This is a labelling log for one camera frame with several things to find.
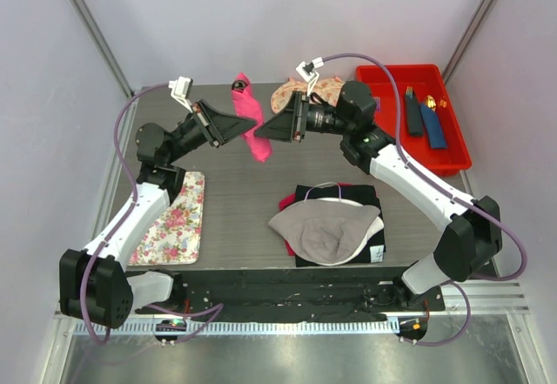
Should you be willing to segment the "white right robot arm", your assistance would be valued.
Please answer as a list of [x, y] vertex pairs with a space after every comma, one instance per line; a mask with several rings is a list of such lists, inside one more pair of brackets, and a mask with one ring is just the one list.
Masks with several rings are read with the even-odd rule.
[[309, 131], [338, 134], [348, 162], [397, 190], [437, 226], [442, 235], [433, 252], [393, 281], [394, 302], [411, 310], [432, 288], [468, 280], [501, 250], [500, 208], [493, 199], [475, 199], [418, 165], [376, 125], [375, 111], [369, 86], [358, 81], [343, 84], [335, 105], [314, 104], [309, 95], [294, 91], [255, 135], [292, 142]]

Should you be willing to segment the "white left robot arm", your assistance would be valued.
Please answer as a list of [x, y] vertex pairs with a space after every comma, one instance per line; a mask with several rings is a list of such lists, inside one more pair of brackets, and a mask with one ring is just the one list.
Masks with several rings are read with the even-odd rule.
[[185, 303], [180, 275], [167, 270], [127, 276], [131, 256], [157, 219], [180, 194], [185, 170], [175, 161], [201, 145], [219, 147], [256, 126], [252, 118], [220, 112], [204, 100], [173, 131], [148, 123], [136, 133], [141, 164], [126, 204], [82, 250], [67, 250], [59, 261], [60, 310], [94, 327], [121, 327], [136, 310], [156, 303], [166, 313]]

